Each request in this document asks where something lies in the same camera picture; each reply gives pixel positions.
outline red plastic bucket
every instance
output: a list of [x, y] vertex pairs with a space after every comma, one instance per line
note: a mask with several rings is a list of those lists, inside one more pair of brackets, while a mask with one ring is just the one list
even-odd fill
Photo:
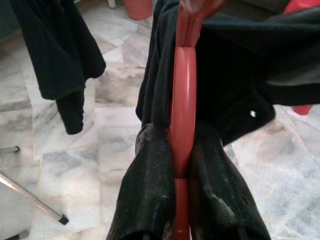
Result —
[[124, 0], [128, 16], [134, 20], [147, 19], [152, 15], [153, 0]]

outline red plastic hanger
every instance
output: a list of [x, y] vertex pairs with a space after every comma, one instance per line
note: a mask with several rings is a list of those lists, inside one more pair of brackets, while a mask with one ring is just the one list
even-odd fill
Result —
[[196, 49], [205, 18], [226, 0], [180, 0], [174, 54], [173, 93], [169, 126], [175, 173], [174, 240], [190, 239], [188, 166], [196, 123]]

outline black clothing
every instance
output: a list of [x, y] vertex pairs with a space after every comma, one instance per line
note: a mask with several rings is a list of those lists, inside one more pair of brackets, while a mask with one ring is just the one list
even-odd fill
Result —
[[[142, 240], [148, 234], [151, 240], [171, 240], [176, 198], [167, 129], [145, 125], [135, 146], [106, 239]], [[225, 155], [217, 131], [205, 122], [196, 125], [189, 196], [192, 239], [270, 240], [245, 180]]]
[[56, 100], [68, 134], [83, 129], [84, 88], [106, 63], [73, 0], [10, 0], [41, 95]]
[[[178, 5], [158, 0], [154, 10], [136, 107], [142, 126], [169, 125]], [[320, 103], [319, 14], [315, 7], [259, 22], [222, 13], [204, 21], [196, 46], [196, 117], [213, 124], [224, 145], [271, 121], [273, 104]]]

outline red object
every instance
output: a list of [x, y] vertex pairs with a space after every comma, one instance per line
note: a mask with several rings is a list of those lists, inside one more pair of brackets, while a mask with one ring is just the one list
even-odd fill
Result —
[[152, 15], [152, 0], [124, 0], [128, 16], [134, 20], [147, 19]]
[[305, 105], [305, 106], [296, 106], [294, 107], [294, 112], [299, 115], [308, 115], [310, 110], [312, 109], [312, 105]]
[[190, 239], [187, 173], [194, 145], [196, 123], [197, 63], [195, 46], [200, 36], [203, 20], [217, 12], [225, 2], [226, 0], [180, 0], [169, 126], [175, 173], [174, 240]]
[[[289, 14], [317, 6], [320, 6], [320, 0], [292, 0], [285, 8], [284, 13]], [[296, 106], [293, 110], [299, 115], [307, 115], [312, 107], [312, 105]]]
[[291, 0], [291, 2], [285, 8], [284, 13], [288, 14], [316, 6], [320, 6], [320, 0]]

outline marble floor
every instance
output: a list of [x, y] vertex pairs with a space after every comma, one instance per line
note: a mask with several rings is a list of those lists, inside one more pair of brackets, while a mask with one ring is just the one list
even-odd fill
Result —
[[[134, 158], [135, 105], [152, 19], [134, 21], [118, 4], [78, 8], [107, 69], [85, 90], [84, 129], [67, 135], [54, 102], [42, 99], [20, 34], [0, 42], [0, 170], [70, 222], [64, 226], [0, 184], [0, 240], [104, 240], [121, 179]], [[243, 174], [273, 240], [320, 240], [320, 107], [308, 116], [276, 106], [276, 119], [225, 147]]]

